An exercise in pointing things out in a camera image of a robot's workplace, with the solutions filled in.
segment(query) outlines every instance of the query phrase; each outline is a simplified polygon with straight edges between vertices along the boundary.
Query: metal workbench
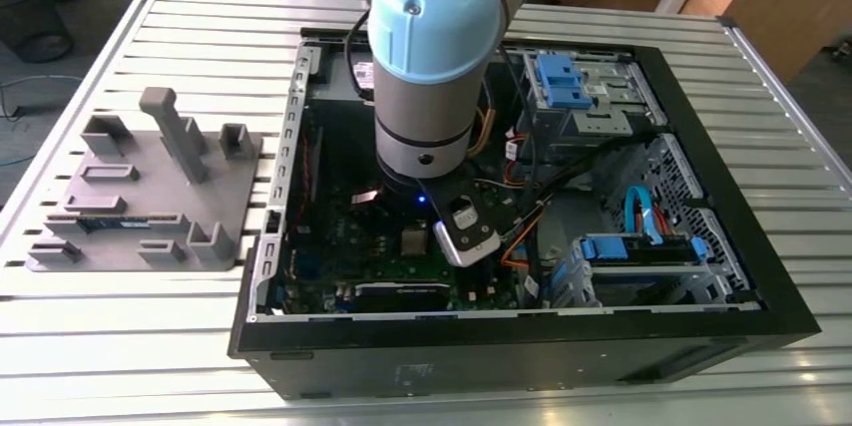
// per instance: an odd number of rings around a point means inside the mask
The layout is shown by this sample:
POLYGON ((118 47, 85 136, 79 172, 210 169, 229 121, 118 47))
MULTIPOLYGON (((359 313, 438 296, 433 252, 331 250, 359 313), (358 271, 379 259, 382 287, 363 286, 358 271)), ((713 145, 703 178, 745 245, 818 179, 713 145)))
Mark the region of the metal workbench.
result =
MULTIPOLYGON (((743 37, 713 19, 526 7, 509 37, 661 49, 823 332, 667 385, 283 403, 225 354, 241 268, 33 273, 25 251, 85 150, 93 112, 154 130, 178 92, 202 131, 263 133, 270 176, 301 27, 347 29, 362 0, 133 0, 0 213, 0 423, 837 424, 852 418, 852 178, 743 37)), ((269 183, 257 182, 262 203, 269 183)), ((242 252, 262 222, 249 209, 242 252)))

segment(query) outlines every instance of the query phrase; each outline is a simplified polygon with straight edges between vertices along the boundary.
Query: orange wire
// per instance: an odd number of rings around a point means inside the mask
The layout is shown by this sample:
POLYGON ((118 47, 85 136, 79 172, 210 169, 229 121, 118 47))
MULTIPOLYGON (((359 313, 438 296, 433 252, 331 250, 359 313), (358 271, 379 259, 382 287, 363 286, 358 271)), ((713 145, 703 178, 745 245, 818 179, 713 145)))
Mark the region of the orange wire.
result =
POLYGON ((661 220, 659 213, 655 210, 653 211, 653 223, 655 224, 657 231, 662 234, 667 234, 667 231, 665 230, 665 222, 661 220))
POLYGON ((522 187, 525 185, 525 182, 518 182, 517 180, 513 180, 510 178, 510 169, 514 165, 517 165, 517 162, 514 160, 509 161, 505 164, 505 168, 502 169, 502 182, 511 187, 522 187))
POLYGON ((662 230, 662 233, 674 234, 674 230, 667 224, 667 220, 665 219, 665 215, 662 214, 662 210, 659 209, 658 205, 653 206, 653 216, 655 217, 655 220, 659 223, 659 229, 662 230))
POLYGON ((522 241, 523 237, 529 234, 529 232, 531 231, 531 228, 534 227, 534 225, 537 224, 537 221, 541 219, 541 216, 543 215, 543 213, 538 213, 537 216, 534 217, 534 219, 529 222, 529 224, 525 226, 525 228, 522 229, 522 231, 519 232, 519 235, 517 236, 517 238, 514 239, 514 242, 510 244, 510 246, 505 249, 505 252, 502 253, 502 257, 499 258, 499 264, 503 266, 515 266, 515 267, 526 267, 526 265, 523 263, 515 262, 513 260, 507 259, 507 256, 510 255, 510 253, 514 251, 514 249, 517 248, 517 246, 519 245, 519 242, 522 241))

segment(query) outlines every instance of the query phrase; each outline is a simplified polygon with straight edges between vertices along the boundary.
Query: floor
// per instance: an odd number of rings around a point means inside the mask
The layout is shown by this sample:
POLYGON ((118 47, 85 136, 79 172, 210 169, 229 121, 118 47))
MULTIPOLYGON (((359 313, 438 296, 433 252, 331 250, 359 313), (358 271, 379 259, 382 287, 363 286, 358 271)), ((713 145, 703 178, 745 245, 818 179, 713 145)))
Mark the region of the floor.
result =
MULTIPOLYGON (((129 3, 130 0, 74 0, 59 4, 59 13, 75 41, 71 54, 47 64, 23 64, 0 45, 0 83, 43 74, 83 77, 129 3)), ((21 107, 23 117, 14 124, 0 120, 0 166, 35 153, 74 87, 71 81, 45 80, 5 89, 6 108, 21 107)), ((0 167, 0 206, 5 204, 26 166, 23 162, 0 167)))
MULTIPOLYGON (((29 75, 82 77, 130 0, 75 0, 59 5, 62 18, 75 39, 73 53, 49 64, 22 64, 0 46, 0 82, 29 75)), ((834 64, 819 54, 794 79, 789 90, 846 164, 852 164, 852 62, 834 64)), ((2 164, 33 155, 46 137, 74 82, 35 81, 5 91, 5 105, 19 107, 23 117, 14 124, 0 121, 0 206, 5 203, 26 162, 2 164)))

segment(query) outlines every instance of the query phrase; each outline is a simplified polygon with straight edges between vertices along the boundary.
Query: light blue joint cover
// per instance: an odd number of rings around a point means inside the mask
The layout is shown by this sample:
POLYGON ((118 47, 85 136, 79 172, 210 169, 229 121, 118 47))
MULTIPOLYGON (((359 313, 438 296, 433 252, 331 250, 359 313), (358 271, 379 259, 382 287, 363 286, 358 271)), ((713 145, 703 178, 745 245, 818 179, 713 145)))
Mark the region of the light blue joint cover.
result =
POLYGON ((662 236, 655 231, 655 222, 653 221, 650 192, 642 186, 631 186, 626 189, 626 197, 623 198, 623 230, 627 233, 635 233, 635 219, 633 218, 635 199, 638 199, 641 206, 641 226, 643 233, 650 237, 650 244, 662 244, 662 236))
POLYGON ((499 9, 499 0, 373 0, 374 59, 413 84, 461 77, 493 51, 499 9))

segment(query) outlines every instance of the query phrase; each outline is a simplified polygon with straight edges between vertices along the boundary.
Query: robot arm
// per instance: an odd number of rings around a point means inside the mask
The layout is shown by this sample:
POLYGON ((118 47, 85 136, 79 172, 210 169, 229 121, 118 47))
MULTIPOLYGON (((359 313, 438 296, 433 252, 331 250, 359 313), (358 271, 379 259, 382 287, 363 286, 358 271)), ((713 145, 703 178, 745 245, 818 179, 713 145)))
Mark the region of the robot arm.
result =
POLYGON ((370 0, 377 149, 394 173, 461 163, 487 59, 523 0, 370 0))

